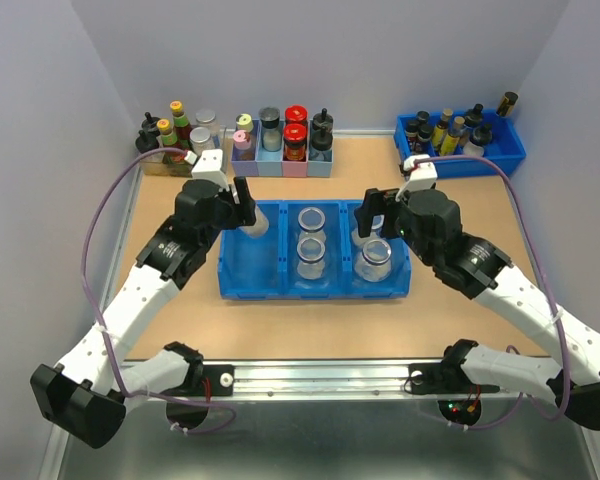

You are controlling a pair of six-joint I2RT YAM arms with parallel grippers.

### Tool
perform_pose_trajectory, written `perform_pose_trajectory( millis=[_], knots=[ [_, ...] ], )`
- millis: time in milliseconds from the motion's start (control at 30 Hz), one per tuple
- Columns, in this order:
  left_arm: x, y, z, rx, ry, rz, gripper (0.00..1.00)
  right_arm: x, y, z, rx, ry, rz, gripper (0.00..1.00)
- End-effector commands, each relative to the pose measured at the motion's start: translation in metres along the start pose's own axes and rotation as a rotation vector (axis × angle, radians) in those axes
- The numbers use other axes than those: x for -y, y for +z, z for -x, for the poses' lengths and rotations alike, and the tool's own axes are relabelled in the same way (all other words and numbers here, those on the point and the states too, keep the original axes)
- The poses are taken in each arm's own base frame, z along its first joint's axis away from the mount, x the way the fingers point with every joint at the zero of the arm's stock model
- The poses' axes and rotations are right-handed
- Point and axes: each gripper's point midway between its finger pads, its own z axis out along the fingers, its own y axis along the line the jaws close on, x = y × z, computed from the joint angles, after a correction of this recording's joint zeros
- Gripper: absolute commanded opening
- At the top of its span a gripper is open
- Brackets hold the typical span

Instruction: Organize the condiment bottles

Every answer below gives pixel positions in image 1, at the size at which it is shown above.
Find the silver-lid glass jar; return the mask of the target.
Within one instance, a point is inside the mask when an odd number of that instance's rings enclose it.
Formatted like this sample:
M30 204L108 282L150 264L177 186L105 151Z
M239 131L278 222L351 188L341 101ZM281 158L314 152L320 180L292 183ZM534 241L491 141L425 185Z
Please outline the silver-lid glass jar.
M240 230L250 238L260 238L267 233L268 229L269 220L258 205L255 206L255 223L240 227Z

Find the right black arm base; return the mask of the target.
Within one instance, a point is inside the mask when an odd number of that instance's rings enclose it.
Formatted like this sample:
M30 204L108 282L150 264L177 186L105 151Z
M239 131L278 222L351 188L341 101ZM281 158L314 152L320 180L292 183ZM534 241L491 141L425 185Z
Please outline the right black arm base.
M462 393L463 386L454 368L441 363L412 363L403 390L413 395Z

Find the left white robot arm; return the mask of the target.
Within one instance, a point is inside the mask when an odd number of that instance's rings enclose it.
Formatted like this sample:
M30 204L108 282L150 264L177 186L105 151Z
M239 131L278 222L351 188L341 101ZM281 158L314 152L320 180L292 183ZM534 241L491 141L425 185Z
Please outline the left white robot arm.
M39 365L30 385L42 416L98 449L144 400L186 404L183 394L211 394L202 355L180 342L126 370L124 360L154 316L205 263L219 234L252 226L256 203L248 182L187 181L171 216L136 258L123 287L105 309L96 309L88 333L55 365Z

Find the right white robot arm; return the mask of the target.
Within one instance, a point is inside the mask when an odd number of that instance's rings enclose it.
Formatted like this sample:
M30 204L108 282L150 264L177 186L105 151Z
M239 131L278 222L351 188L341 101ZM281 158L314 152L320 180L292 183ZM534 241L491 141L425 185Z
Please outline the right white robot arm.
M487 386L528 394L557 407L574 423L600 431L600 334L536 287L503 251L463 231L460 208L443 192L369 189L355 211L367 233L384 218L381 235L403 240L445 286L498 314L540 346L534 358L461 339L433 364L414 365L415 395L466 393Z

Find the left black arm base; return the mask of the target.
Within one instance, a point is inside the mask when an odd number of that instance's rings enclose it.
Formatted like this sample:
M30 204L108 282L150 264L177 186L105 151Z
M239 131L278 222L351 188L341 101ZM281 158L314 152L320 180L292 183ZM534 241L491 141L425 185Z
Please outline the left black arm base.
M235 366L227 363L191 367L176 395L189 397L230 397L233 395Z

